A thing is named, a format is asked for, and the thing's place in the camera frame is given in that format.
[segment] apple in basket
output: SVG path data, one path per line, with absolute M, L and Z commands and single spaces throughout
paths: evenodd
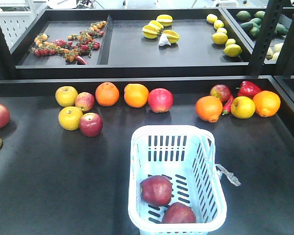
M 155 207 L 165 206 L 171 201 L 172 184 L 166 176 L 153 175 L 140 183 L 142 198 Z
M 180 202 L 174 202 L 165 212 L 161 223 L 163 224 L 181 224 L 196 223 L 196 216 L 193 210 Z

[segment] avocado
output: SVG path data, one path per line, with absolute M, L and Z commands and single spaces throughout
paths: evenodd
M 248 21 L 248 19 L 251 17 L 250 13 L 248 11 L 239 11 L 236 14 L 236 18 L 238 19 L 238 21 L 241 22 L 246 22 Z
M 288 29 L 285 28 L 285 26 L 280 23 L 278 23 L 276 25 L 275 29 L 276 29 L 278 35 L 285 36 L 288 34 Z
M 258 34 L 259 34 L 260 29 L 257 27 L 253 27 L 250 31 L 249 31 L 249 35 L 252 38 L 257 38 Z
M 264 15 L 265 15 L 265 12 L 264 11 L 257 11 L 255 14 L 254 14 L 254 17 L 255 18 L 259 18 L 259 19 L 263 19 L 264 18 Z
M 253 22 L 241 23 L 240 26 L 245 32 L 249 32 L 253 28 Z
M 261 19 L 260 18 L 253 18 L 250 20 L 250 22 L 255 22 L 256 24 L 260 25 L 261 24 Z

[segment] orange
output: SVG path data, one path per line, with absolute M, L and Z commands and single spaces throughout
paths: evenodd
M 215 96 L 204 96 L 196 103 L 196 113 L 204 121 L 216 122 L 222 113 L 222 102 Z
M 271 117 L 279 110 L 280 97 L 270 91 L 261 91 L 253 97 L 256 106 L 255 112 L 262 117 Z
M 139 83 L 130 83 L 124 88 L 125 102 L 134 108 L 143 107 L 148 101 L 147 87 Z
M 120 92 L 113 83 L 103 82 L 96 88 L 95 97 L 101 106 L 112 106 L 118 101 Z

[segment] green fruit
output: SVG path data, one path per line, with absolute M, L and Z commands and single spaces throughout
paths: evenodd
M 257 38 L 257 37 L 258 37 L 258 34 L 259 34 L 259 31 L 260 31 L 259 28 L 257 28 L 257 27 L 253 27 L 253 28 L 249 31 L 249 35 L 250 35 L 252 38 Z
M 246 22 L 251 17 L 248 11 L 239 11 L 236 14 L 236 18 L 241 22 Z
M 257 11 L 255 14 L 254 14 L 254 17 L 255 18 L 259 18 L 259 19 L 263 19 L 264 18 L 264 15 L 265 15 L 265 12 L 264 11 Z
M 242 53 L 242 49 L 237 44 L 230 44 L 230 45 L 225 47 L 223 52 L 229 57 L 236 57 L 236 56 L 239 56 Z
M 276 26 L 276 31 L 277 31 L 277 34 L 278 35 L 281 35 L 281 36 L 285 36 L 285 35 L 287 35 L 288 34 L 288 29 L 287 28 L 285 28 L 285 26 L 284 25 L 282 25 L 282 24 L 280 24 L 280 23 L 278 23 L 277 24 L 277 26 Z
M 249 32 L 253 28 L 253 22 L 242 23 L 240 26 L 245 32 Z
M 260 25 L 261 24 L 261 19 L 260 18 L 253 18 L 249 22 L 255 22 L 256 24 Z

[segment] cherry tomato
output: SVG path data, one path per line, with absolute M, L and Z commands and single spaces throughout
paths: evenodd
M 36 49 L 34 51 L 34 54 L 37 56 L 37 57 L 40 57 L 41 56 L 41 53 L 40 53 L 40 50 L 39 49 Z

